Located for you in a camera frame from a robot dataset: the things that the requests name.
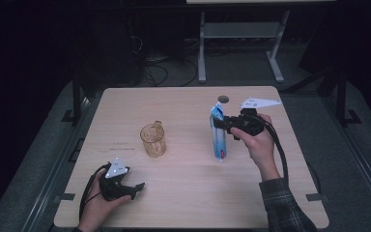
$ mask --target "light wood tabletop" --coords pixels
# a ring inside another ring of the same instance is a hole
[[[119,158],[130,167],[122,184],[146,185],[109,217],[105,227],[267,228],[260,173],[243,142],[227,134],[227,157],[223,162],[214,157],[210,111],[221,95],[230,99],[222,105],[227,116],[238,116],[248,97],[280,100],[276,89],[268,86],[105,90],[65,190],[75,194],[74,200],[61,201],[55,224],[78,224],[79,203],[90,176]],[[306,199],[317,190],[283,104],[258,112],[272,118],[300,207],[318,228],[327,227],[322,202]],[[161,157],[150,158],[140,131],[155,120],[162,122],[167,149]],[[282,175],[276,149],[275,159]]]

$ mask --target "shirt cuff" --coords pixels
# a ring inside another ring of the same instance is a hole
[[[295,204],[295,198],[284,178],[260,183],[265,208]]]

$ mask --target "glass cup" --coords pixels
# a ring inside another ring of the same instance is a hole
[[[164,129],[161,121],[156,121],[144,127],[140,132],[147,155],[152,158],[162,156],[165,152]]]

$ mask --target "plaid sleeve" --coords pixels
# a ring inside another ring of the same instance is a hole
[[[317,231],[315,224],[298,206],[283,178],[262,182],[260,189],[270,231]]]

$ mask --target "controller cable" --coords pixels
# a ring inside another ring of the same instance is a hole
[[[281,162],[282,162],[282,169],[284,173],[283,179],[285,180],[287,186],[289,186],[289,181],[288,181],[288,165],[287,165],[287,160],[285,157],[284,150],[282,149],[281,143],[279,141],[278,135],[276,134],[275,128],[272,126],[271,123],[267,122],[261,117],[254,117],[257,121],[259,121],[262,125],[264,125],[264,128],[267,129],[267,131],[270,133],[275,145],[276,149],[278,150],[279,155],[281,156]]]

